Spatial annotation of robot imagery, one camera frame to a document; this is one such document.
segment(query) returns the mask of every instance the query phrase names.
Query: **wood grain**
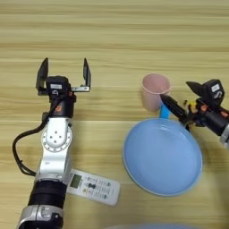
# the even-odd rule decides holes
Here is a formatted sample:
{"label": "wood grain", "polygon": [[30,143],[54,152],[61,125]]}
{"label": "wood grain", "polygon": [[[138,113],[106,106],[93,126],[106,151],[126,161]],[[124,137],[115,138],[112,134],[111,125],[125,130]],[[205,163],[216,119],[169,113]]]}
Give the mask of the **wood grain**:
{"label": "wood grain", "polygon": [[[15,228],[33,179],[20,174],[12,142],[37,126],[49,108],[35,90],[38,67],[50,58],[50,75],[82,83],[88,58],[92,91],[79,94],[74,109],[73,167],[115,179],[120,200],[110,208],[68,195],[64,228],[177,223],[229,227],[229,156],[207,129],[193,128],[204,157],[193,190],[160,198],[139,188],[126,173],[122,147],[137,122],[158,116],[142,107],[142,78],[159,72],[173,84],[179,102],[194,99],[186,81],[218,78],[229,91],[229,2],[225,0],[85,0],[0,2],[0,227]],[[228,96],[224,106],[228,108]],[[20,142],[20,155],[36,169],[40,136]]]}

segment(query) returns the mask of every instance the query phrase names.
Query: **white remote control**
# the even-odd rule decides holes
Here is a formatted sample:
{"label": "white remote control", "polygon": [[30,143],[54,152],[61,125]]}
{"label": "white remote control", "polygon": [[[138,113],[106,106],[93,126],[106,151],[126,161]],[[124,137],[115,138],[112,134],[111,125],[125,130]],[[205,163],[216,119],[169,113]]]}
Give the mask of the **white remote control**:
{"label": "white remote control", "polygon": [[114,206],[120,187],[119,182],[72,169],[67,192]]}

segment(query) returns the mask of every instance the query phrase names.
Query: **plastic cup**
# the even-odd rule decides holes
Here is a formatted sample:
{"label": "plastic cup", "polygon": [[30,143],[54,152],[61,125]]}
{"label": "plastic cup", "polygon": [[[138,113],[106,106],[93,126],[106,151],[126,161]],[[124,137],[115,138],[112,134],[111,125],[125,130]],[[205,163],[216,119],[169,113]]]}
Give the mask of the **plastic cup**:
{"label": "plastic cup", "polygon": [[162,106],[160,95],[170,92],[170,81],[164,75],[152,73],[143,78],[142,86],[144,107],[151,112],[157,111]]}

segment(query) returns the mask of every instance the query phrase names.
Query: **plate rim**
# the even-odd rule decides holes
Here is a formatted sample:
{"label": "plate rim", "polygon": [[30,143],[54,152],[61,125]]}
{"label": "plate rim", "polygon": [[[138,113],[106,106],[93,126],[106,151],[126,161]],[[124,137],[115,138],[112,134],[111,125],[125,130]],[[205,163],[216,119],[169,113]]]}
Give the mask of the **plate rim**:
{"label": "plate rim", "polygon": [[200,177],[201,177],[201,175],[202,175],[202,168],[203,168],[203,156],[202,156],[202,151],[201,151],[201,149],[200,149],[200,147],[199,147],[199,144],[198,144],[198,142],[195,140],[195,138],[194,138],[185,128],[183,128],[184,131],[186,131],[187,133],[190,134],[191,138],[194,140],[195,144],[196,144],[197,147],[199,148],[199,153],[200,153],[200,168],[199,168],[199,173],[198,173],[198,175],[197,175],[197,178],[196,178],[195,182],[194,182],[188,189],[185,189],[184,191],[178,191],[178,192],[176,192],[176,193],[174,193],[174,194],[162,194],[162,193],[157,193],[156,191],[152,191],[152,190],[150,190],[150,189],[148,189],[148,188],[145,188],[145,187],[142,186],[139,182],[137,182],[137,181],[134,179],[134,177],[132,176],[131,172],[129,171],[128,166],[126,165],[125,156],[124,156],[124,149],[125,149],[125,143],[126,143],[126,140],[127,140],[128,136],[130,135],[131,131],[132,131],[135,127],[137,127],[137,126],[140,125],[141,123],[144,123],[144,122],[150,121],[150,120],[163,120],[163,121],[166,121],[166,122],[171,122],[171,123],[179,124],[179,122],[174,121],[174,120],[170,120],[170,119],[164,119],[164,118],[149,118],[149,119],[145,119],[145,120],[143,120],[143,121],[140,121],[140,122],[136,123],[134,126],[132,126],[132,128],[128,131],[128,133],[127,133],[127,135],[126,135],[125,140],[124,140],[124,144],[123,144],[123,163],[124,163],[125,169],[126,169],[126,171],[128,172],[128,175],[131,177],[131,179],[132,179],[138,186],[140,186],[143,190],[148,191],[148,192],[150,192],[150,193],[152,193],[152,194],[155,194],[155,195],[161,196],[161,197],[176,197],[176,196],[185,194],[186,192],[190,191],[194,186],[196,186],[196,184],[199,182],[199,179],[200,179]]}

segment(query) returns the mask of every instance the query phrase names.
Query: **blue plate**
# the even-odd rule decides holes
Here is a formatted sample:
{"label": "blue plate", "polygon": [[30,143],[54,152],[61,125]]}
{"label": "blue plate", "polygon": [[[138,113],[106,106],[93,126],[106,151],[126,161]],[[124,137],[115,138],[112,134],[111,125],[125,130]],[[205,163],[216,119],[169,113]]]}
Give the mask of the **blue plate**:
{"label": "blue plate", "polygon": [[129,132],[123,161],[144,190],[175,196],[192,188],[202,171],[202,155],[191,134],[178,122],[149,119]]}

